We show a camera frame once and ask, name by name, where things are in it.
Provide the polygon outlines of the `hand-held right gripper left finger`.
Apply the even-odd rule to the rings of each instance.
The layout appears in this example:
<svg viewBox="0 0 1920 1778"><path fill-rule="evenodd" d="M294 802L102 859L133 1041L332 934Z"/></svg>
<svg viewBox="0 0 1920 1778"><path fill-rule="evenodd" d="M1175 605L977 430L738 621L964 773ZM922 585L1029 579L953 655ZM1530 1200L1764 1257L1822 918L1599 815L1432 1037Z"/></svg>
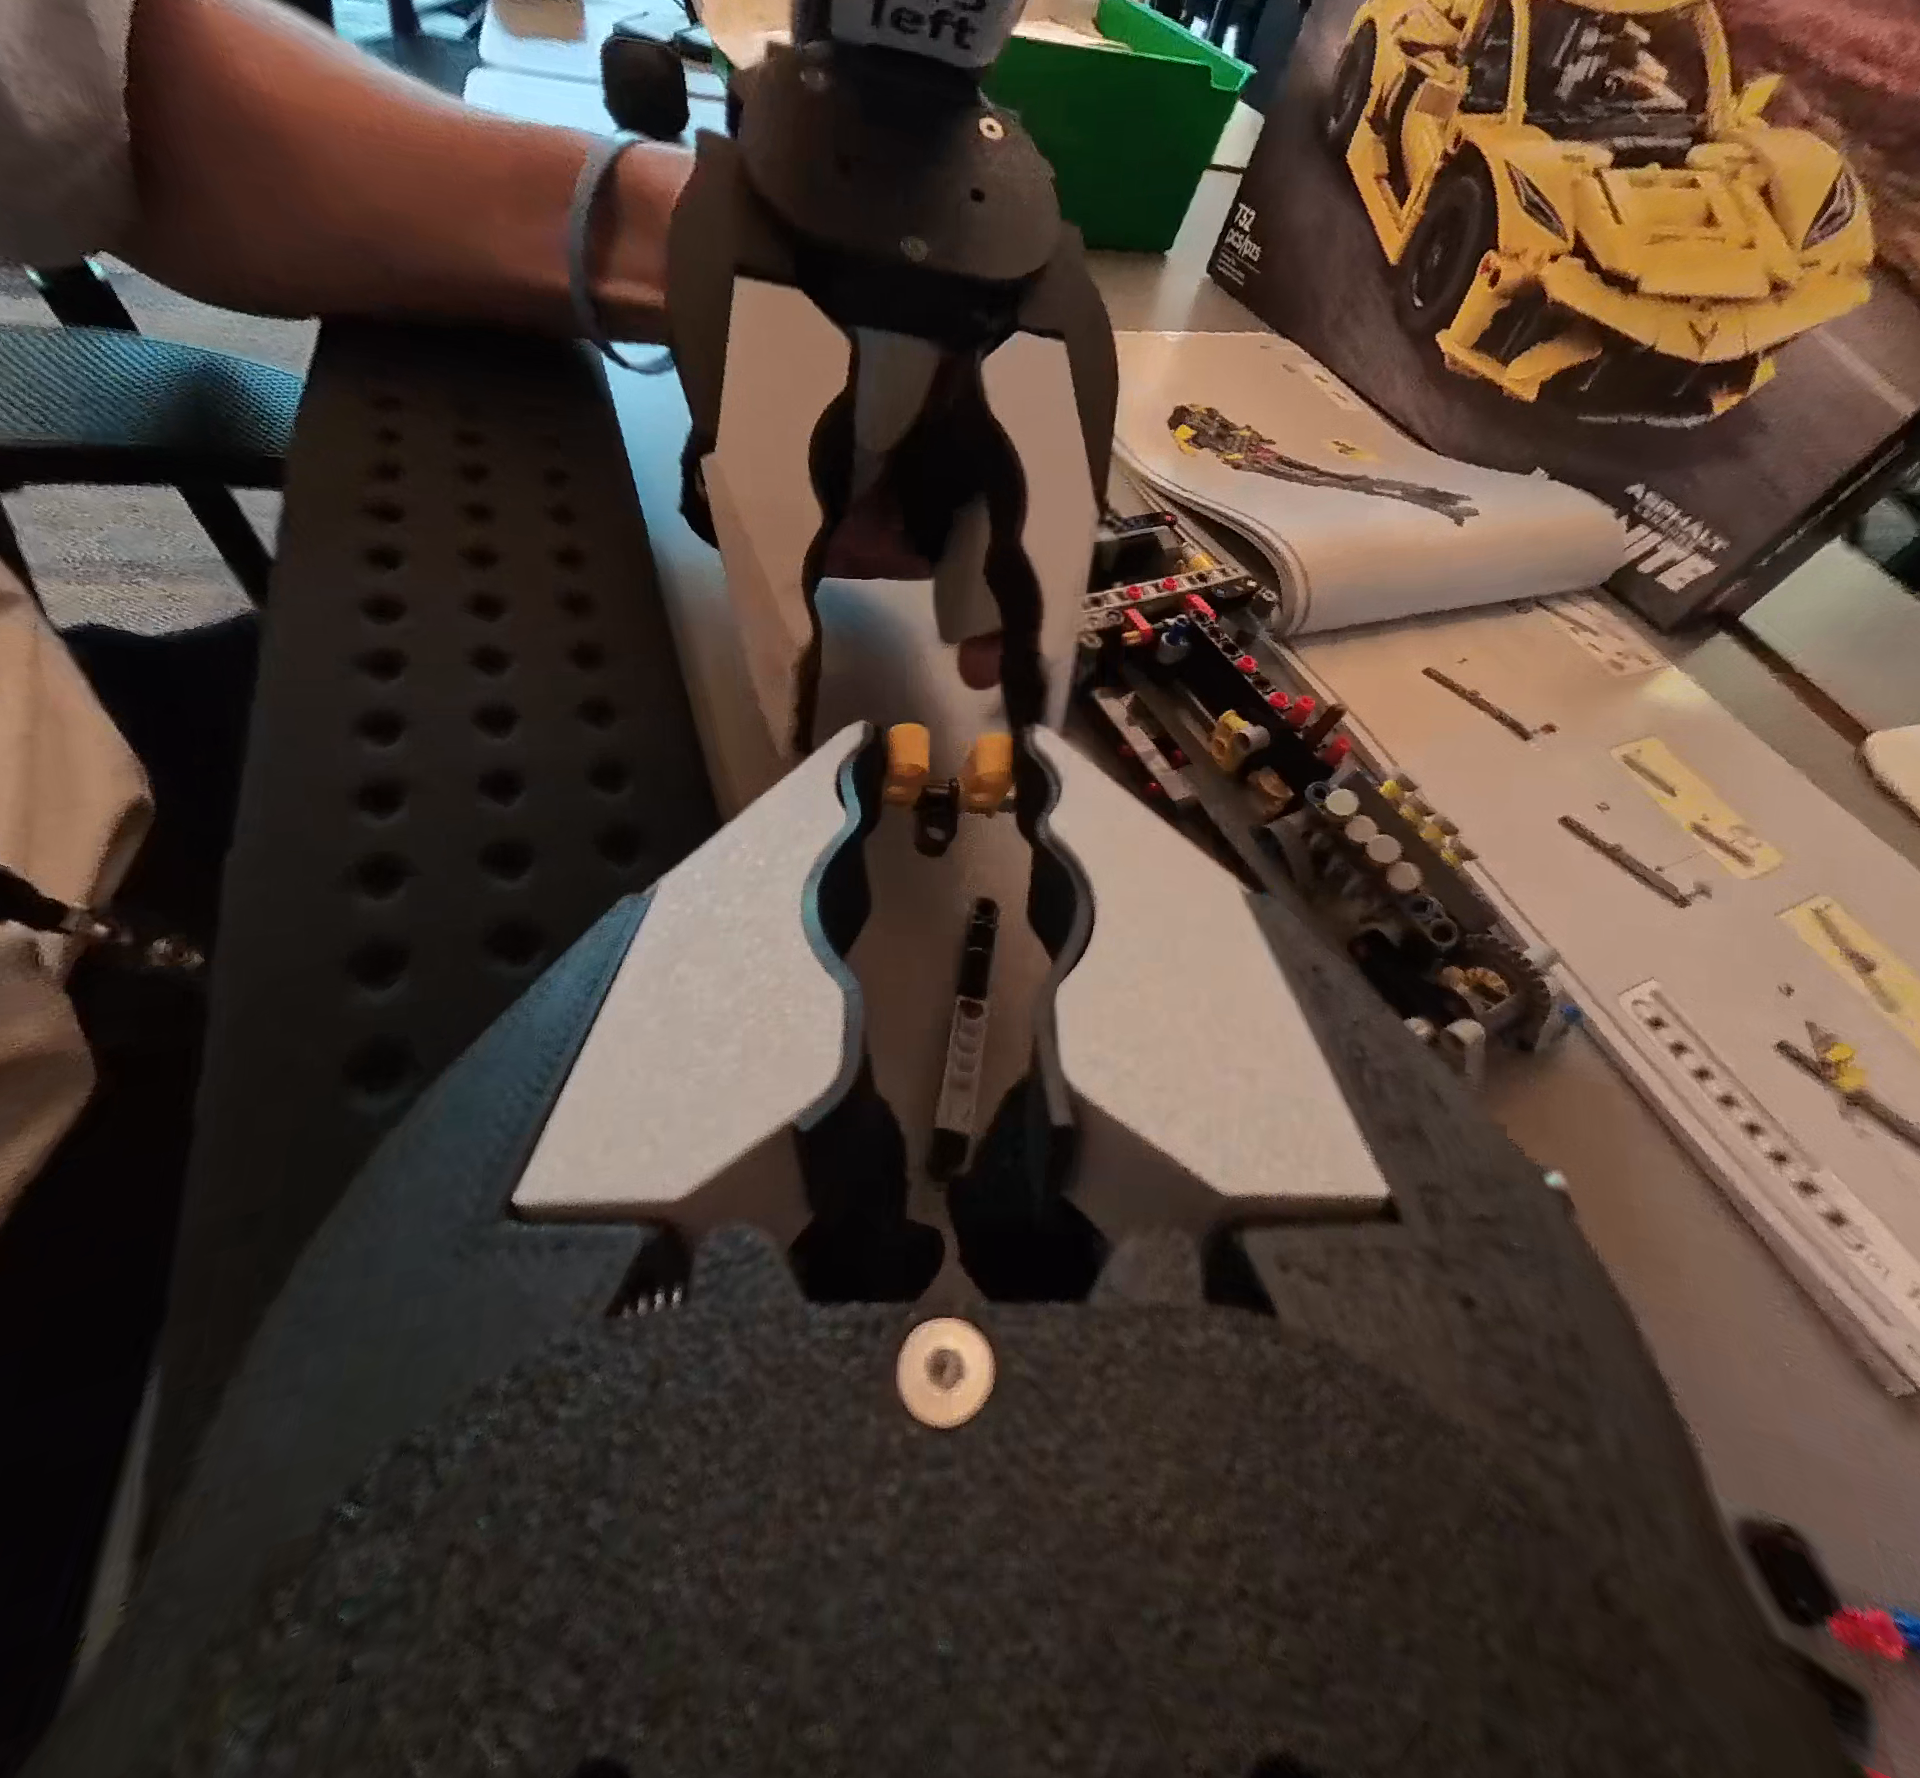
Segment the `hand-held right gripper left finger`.
<svg viewBox="0 0 1920 1778"><path fill-rule="evenodd" d="M528 1222L801 1233L801 1136L853 1092L888 749L848 723L645 897L510 1190Z"/></svg>

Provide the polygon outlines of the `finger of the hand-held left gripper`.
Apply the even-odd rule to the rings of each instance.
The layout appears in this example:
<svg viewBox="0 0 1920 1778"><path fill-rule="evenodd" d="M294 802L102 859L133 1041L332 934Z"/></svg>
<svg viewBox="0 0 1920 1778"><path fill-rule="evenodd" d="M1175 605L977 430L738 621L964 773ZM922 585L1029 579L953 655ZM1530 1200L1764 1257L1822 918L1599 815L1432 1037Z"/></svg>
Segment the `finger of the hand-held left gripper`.
<svg viewBox="0 0 1920 1778"><path fill-rule="evenodd" d="M934 563L948 644L998 640L1013 729L1065 720L1091 539L1107 493L1119 364L1113 332L1016 332L959 411L959 508Z"/></svg>
<svg viewBox="0 0 1920 1778"><path fill-rule="evenodd" d="M733 277L701 479L742 665L776 757L805 757L816 736L823 571L900 576L900 537L883 508L858 502L848 530L830 516L816 436L830 436L830 467L876 470L888 419L900 419L900 335L841 332L801 288Z"/></svg>

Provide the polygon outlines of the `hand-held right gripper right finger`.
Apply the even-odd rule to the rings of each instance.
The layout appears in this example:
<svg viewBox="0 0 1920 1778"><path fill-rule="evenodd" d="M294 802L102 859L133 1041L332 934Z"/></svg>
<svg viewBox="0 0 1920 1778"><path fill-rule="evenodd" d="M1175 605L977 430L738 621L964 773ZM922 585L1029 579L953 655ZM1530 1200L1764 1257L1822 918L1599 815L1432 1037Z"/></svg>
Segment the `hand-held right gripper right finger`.
<svg viewBox="0 0 1920 1778"><path fill-rule="evenodd" d="M1376 1222L1387 1181L1310 1026L1271 905L1053 729L1028 729L1021 834L1045 1124L1098 1233Z"/></svg>

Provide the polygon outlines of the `lego car chassis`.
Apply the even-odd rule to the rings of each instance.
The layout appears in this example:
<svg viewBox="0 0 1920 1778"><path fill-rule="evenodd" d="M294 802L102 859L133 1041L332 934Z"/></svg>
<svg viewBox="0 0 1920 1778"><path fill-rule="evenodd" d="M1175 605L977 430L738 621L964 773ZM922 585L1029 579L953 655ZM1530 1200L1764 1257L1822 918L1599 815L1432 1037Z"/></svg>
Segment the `lego car chassis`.
<svg viewBox="0 0 1920 1778"><path fill-rule="evenodd" d="M1291 890L1408 1030L1481 1075L1546 1054L1557 955L1474 880L1455 825L1356 741L1280 640L1280 589L1173 508L1096 521L1074 717L1186 840Z"/></svg>

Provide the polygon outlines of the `person's left forearm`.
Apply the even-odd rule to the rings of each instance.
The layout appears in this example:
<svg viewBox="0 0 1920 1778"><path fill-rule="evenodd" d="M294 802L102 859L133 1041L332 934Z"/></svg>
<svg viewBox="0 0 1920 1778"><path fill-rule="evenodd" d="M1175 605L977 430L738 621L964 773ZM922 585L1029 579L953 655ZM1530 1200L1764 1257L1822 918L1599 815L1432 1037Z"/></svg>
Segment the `person's left forearm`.
<svg viewBox="0 0 1920 1778"><path fill-rule="evenodd" d="M102 245L262 318L575 335L563 233L599 136L493 115L274 0L138 0L133 215ZM692 157L645 144L593 212L615 341L664 337L667 221Z"/></svg>

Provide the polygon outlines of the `black lego beam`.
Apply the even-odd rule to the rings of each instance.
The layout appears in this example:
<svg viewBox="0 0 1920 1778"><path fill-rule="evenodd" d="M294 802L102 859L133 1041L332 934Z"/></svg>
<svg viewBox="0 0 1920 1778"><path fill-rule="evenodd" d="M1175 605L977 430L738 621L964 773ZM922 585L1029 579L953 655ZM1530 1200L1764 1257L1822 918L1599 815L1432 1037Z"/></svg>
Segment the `black lego beam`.
<svg viewBox="0 0 1920 1778"><path fill-rule="evenodd" d="M992 963L998 905L977 897L956 971L944 1071L928 1134L928 1176L948 1186L970 1162L986 1071L986 1034L992 1017Z"/></svg>

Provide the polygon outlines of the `lego instruction booklet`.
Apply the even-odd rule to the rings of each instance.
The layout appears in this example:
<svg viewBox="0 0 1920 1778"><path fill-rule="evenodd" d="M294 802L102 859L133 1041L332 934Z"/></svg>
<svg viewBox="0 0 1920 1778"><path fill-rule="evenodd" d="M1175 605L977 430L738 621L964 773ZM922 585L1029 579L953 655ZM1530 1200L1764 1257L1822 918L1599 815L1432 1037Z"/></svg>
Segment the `lego instruction booklet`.
<svg viewBox="0 0 1920 1778"><path fill-rule="evenodd" d="M1915 1396L1915 866L1599 597L1621 518L1262 332L1123 332L1115 470L1260 553L1282 658Z"/></svg>

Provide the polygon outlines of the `lego set box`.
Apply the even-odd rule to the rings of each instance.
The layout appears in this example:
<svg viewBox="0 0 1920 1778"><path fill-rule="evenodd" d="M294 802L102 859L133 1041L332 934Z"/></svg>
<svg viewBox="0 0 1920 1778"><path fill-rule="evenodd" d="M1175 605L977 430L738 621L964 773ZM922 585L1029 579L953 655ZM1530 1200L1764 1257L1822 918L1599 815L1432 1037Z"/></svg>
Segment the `lego set box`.
<svg viewBox="0 0 1920 1778"><path fill-rule="evenodd" d="M1915 0L1314 0L1210 277L1740 613L1915 447Z"/></svg>

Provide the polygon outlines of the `pile of coloured lego pieces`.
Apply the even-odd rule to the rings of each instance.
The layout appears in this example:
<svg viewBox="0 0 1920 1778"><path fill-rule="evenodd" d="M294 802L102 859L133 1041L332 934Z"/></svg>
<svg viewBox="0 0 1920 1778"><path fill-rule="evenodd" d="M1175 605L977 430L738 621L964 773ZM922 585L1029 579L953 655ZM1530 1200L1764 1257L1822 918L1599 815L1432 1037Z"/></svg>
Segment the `pile of coloured lego pieces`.
<svg viewBox="0 0 1920 1778"><path fill-rule="evenodd" d="M1785 1620L1862 1658L1915 1658L1915 1610L1839 1596L1834 1578L1797 1527L1740 1520L1737 1538Z"/></svg>

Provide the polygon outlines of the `green plastic bin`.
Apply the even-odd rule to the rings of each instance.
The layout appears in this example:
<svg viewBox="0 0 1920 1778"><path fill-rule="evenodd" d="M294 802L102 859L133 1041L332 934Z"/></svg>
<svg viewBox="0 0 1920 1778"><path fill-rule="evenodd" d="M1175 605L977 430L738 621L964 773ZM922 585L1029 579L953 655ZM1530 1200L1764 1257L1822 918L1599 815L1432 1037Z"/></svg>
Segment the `green plastic bin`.
<svg viewBox="0 0 1920 1778"><path fill-rule="evenodd" d="M1091 252L1166 252L1252 65L1135 0L1028 0L981 90Z"/></svg>

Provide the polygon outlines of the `black pouch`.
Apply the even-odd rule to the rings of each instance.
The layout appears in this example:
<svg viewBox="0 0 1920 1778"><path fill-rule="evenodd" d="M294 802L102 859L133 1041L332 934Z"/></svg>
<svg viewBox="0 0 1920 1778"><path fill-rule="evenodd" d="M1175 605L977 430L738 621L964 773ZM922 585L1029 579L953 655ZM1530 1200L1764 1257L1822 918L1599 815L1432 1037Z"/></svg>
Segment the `black pouch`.
<svg viewBox="0 0 1920 1778"><path fill-rule="evenodd" d="M632 22L618 22L599 41L599 96L615 132L683 144L688 130L683 54Z"/></svg>

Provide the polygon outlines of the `grey wristband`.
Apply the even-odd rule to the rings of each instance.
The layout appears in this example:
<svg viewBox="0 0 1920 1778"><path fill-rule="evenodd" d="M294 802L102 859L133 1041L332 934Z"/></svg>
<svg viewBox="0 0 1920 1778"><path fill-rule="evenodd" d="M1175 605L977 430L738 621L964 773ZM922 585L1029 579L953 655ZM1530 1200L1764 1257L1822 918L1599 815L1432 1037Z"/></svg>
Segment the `grey wristband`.
<svg viewBox="0 0 1920 1778"><path fill-rule="evenodd" d="M593 277L589 277L593 212L607 186L618 178L620 162L645 144L648 140L632 130L618 130L593 144L570 192L563 263L566 263L566 294L570 294L575 337L589 344L607 364L650 379L674 372L667 341L632 341L632 344L615 341L603 328L603 315L593 298Z"/></svg>

